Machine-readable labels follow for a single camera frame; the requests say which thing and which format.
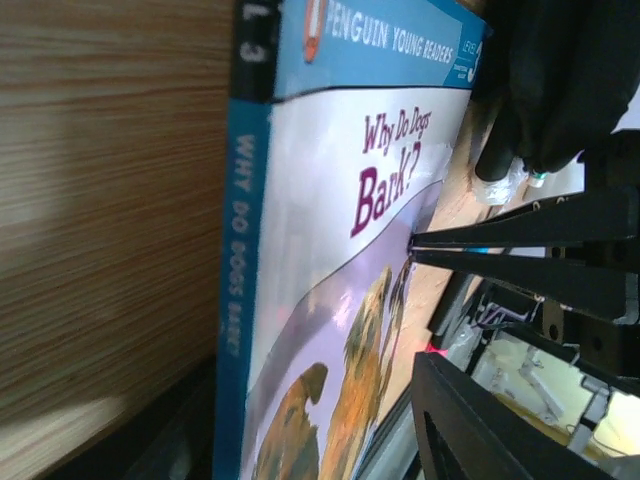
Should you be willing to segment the black backpack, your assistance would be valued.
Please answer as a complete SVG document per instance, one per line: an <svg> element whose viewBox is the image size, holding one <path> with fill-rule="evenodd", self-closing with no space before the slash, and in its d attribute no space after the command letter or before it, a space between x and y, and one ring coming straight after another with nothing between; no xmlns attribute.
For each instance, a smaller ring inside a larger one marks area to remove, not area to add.
<svg viewBox="0 0 640 480"><path fill-rule="evenodd" d="M504 101L475 167L486 182L515 158L556 173L605 142L639 88L636 1L490 1L472 92Z"/></svg>

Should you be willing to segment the dog picture book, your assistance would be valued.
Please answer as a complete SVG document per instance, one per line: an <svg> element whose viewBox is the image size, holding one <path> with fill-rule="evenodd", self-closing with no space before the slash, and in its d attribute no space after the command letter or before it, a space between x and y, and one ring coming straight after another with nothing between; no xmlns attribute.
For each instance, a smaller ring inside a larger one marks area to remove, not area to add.
<svg viewBox="0 0 640 480"><path fill-rule="evenodd" d="M484 33L455 1L236 4L215 478L356 475Z"/></svg>

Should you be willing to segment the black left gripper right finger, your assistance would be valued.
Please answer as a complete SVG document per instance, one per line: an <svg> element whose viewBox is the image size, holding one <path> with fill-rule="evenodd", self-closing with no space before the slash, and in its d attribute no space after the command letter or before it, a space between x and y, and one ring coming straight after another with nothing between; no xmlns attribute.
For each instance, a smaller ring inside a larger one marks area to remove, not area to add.
<svg viewBox="0 0 640 480"><path fill-rule="evenodd" d="M617 325L639 321L639 195L536 201L469 226L415 234L412 261L478 275Z"/></svg>

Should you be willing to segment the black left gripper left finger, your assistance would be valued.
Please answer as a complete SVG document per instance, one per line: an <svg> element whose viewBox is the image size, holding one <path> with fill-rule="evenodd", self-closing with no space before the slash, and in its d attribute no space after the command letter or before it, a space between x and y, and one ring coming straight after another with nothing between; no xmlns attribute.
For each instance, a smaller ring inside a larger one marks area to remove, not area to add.
<svg viewBox="0 0 640 480"><path fill-rule="evenodd" d="M419 352L412 410L427 479L637 479L639 457L587 460L437 353Z"/></svg>

